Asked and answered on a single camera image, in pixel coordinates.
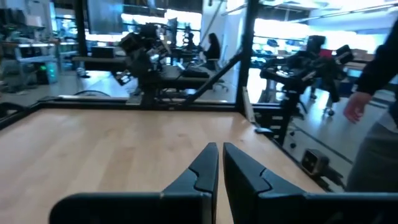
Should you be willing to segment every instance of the black sleeve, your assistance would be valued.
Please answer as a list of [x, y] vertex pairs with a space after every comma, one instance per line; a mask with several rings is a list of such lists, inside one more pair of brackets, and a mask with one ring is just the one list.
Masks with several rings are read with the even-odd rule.
[[387, 85], [398, 72], [398, 21], [383, 45], [376, 50], [373, 61], [363, 69], [362, 75], [357, 81], [357, 91], [373, 95], [383, 86]]
[[209, 49], [203, 54], [206, 56], [206, 59], [219, 59], [220, 58], [220, 50], [217, 49], [217, 47], [212, 44], [210, 45]]

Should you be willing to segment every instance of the woman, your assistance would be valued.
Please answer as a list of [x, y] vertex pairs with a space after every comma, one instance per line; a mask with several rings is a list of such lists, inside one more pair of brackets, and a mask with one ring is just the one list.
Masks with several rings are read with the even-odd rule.
[[220, 43], [218, 42], [218, 38], [215, 33], [209, 34], [209, 43], [210, 47], [207, 51], [204, 51], [203, 54], [206, 57], [206, 68], [209, 70], [216, 70], [215, 63], [220, 59]]

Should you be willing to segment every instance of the gray pants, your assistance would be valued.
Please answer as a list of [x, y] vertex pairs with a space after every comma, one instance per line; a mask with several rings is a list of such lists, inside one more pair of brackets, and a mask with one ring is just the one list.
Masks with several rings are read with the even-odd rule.
[[398, 134], [376, 123], [359, 148], [348, 192], [398, 192]]

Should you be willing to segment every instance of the person's hand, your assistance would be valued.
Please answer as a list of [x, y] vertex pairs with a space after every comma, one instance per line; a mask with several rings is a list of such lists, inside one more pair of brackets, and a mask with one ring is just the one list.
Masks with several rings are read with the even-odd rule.
[[363, 116], [365, 106], [372, 99], [369, 93], [356, 92], [351, 95], [344, 109], [344, 116], [352, 123], [357, 123]]

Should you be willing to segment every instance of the wooden tabletop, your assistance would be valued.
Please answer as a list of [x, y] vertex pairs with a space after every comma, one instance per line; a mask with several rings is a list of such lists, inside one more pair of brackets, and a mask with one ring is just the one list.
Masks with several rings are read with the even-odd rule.
[[[208, 142], [231, 142], [308, 192], [322, 192], [240, 114], [40, 110], [0, 131], [0, 223], [47, 223], [77, 192], [161, 191]], [[232, 223], [220, 160], [217, 222]]]

